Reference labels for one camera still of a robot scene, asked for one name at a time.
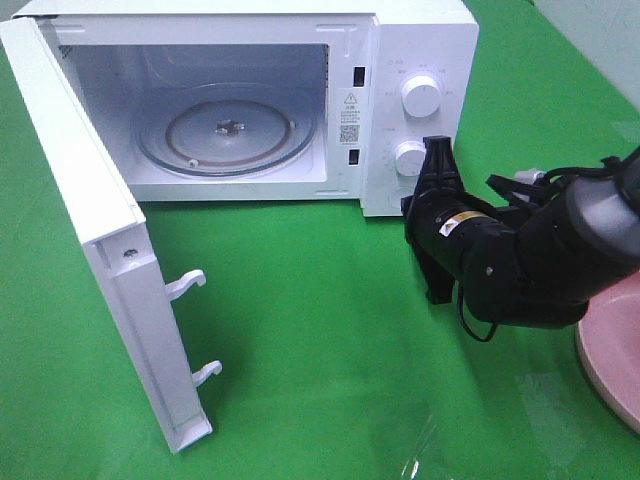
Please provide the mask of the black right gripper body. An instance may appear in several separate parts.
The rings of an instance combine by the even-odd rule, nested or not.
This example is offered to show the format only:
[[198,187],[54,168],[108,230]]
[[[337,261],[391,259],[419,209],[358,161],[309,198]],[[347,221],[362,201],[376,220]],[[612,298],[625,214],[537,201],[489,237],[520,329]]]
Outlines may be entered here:
[[515,231],[489,215],[469,194],[435,194],[402,200],[405,235],[430,254],[462,288],[478,320],[528,325],[525,274],[516,254]]

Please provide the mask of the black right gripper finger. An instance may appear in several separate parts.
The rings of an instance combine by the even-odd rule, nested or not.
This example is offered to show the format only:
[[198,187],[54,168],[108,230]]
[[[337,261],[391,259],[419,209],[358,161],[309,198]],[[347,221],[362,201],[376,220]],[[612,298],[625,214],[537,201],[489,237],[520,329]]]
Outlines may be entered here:
[[464,192],[465,187],[453,154],[451,138],[443,135],[423,138],[425,157],[414,196]]
[[455,278],[417,244],[412,250],[427,285],[427,300],[431,304],[451,303]]

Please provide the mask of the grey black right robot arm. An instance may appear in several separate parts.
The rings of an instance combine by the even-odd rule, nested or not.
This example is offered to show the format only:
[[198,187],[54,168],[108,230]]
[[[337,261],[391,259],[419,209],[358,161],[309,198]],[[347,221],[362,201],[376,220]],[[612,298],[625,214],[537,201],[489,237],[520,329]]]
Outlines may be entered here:
[[499,175],[496,207],[469,193],[451,141],[428,137],[405,237],[433,304],[454,303],[491,327],[562,328],[592,297],[639,268],[639,156],[563,167],[527,181]]

